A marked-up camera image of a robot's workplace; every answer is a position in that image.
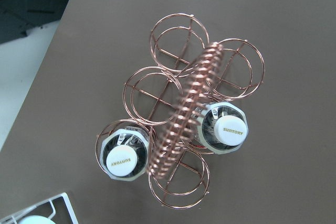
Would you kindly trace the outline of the copper wire bottle basket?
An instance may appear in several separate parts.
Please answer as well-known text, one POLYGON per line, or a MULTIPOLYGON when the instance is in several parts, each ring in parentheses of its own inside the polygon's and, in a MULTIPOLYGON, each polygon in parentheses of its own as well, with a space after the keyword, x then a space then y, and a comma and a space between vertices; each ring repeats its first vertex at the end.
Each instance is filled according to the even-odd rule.
POLYGON ((200 109, 212 102, 238 107, 263 83, 265 61, 246 39, 211 41, 206 27, 185 13, 159 19, 149 47, 154 65, 135 71, 124 83, 128 118, 110 123, 97 136, 96 161, 107 175, 99 163, 103 140, 126 126, 143 128, 150 139, 142 175, 147 175, 151 193, 162 206, 192 208, 208 194, 205 156, 223 155, 196 140, 200 109))

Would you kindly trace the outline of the tea bottle front middle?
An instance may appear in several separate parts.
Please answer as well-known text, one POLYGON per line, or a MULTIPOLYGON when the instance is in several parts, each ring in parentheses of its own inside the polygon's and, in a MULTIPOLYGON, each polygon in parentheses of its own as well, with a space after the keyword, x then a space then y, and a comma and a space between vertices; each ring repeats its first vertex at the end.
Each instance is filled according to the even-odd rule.
POLYGON ((204 105, 196 119, 196 140, 215 154, 238 150, 248 135, 245 113, 229 102, 204 105))

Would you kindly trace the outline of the tea bottle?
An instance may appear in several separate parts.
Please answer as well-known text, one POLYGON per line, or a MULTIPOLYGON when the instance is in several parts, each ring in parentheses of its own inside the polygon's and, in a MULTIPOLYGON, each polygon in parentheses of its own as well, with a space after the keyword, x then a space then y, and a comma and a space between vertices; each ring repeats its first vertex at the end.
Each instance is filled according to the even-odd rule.
POLYGON ((102 142, 99 163, 114 180, 133 181, 145 172, 149 153, 149 133, 126 126, 102 142))
POLYGON ((238 150, 248 135, 245 113, 229 102, 204 105, 196 119, 196 140, 215 154, 238 150))

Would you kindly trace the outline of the tea bottle rear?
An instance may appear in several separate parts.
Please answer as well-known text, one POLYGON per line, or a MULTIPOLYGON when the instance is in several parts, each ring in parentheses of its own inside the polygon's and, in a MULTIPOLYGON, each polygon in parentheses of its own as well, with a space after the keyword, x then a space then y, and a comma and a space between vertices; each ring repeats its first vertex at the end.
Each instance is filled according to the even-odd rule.
POLYGON ((126 126, 102 142, 99 163, 114 180, 133 181, 145 172, 149 153, 149 133, 126 126))

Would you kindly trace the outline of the white cup rack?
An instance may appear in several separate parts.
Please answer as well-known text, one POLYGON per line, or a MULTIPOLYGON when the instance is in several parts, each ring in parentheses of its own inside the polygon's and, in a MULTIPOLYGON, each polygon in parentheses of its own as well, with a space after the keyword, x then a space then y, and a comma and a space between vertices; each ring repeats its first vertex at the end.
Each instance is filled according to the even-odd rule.
POLYGON ((65 192, 6 216, 1 219, 1 223, 18 223, 22 218, 31 215, 44 216, 55 223, 79 223, 70 199, 65 192))

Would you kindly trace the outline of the white cup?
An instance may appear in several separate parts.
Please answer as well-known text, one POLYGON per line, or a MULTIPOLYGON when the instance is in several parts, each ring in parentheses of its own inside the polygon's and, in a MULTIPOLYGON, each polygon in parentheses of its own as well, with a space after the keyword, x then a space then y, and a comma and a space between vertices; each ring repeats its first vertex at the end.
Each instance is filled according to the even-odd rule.
POLYGON ((31 215, 22 218, 18 224, 55 224, 55 222, 44 216, 31 215))

